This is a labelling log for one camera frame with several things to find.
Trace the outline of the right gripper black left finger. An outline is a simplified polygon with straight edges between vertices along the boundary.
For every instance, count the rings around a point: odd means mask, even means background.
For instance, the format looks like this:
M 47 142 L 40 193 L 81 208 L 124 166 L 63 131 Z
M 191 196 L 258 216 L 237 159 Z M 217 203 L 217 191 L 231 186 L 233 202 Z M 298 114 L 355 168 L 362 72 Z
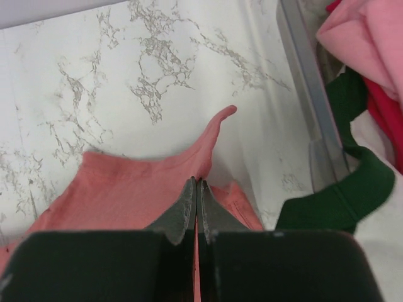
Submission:
M 143 230 L 36 232 L 1 276 L 2 301 L 193 301 L 196 180 Z

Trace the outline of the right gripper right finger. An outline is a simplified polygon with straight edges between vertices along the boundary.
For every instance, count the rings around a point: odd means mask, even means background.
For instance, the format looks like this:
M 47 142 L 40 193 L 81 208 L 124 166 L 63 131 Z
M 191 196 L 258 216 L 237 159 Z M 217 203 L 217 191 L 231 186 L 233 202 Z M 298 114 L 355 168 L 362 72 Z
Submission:
M 362 248 L 345 232 L 252 231 L 197 184 L 202 301 L 381 301 Z

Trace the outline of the salmon red t shirt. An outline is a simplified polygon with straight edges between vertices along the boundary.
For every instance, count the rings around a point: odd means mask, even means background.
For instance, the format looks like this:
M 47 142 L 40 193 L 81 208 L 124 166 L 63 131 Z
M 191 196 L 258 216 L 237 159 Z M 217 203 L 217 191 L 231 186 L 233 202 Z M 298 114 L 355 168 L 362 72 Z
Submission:
M 209 122 L 198 140 L 181 154 L 162 160 L 131 160 L 86 152 L 67 189 L 17 242 L 1 249 L 1 276 L 18 245 L 36 232 L 143 230 L 179 198 L 188 179 L 205 180 L 221 122 L 236 111 L 228 106 Z M 211 187 L 217 202 L 250 230 L 262 230 L 241 188 Z M 198 222 L 195 213 L 193 301 L 200 300 Z

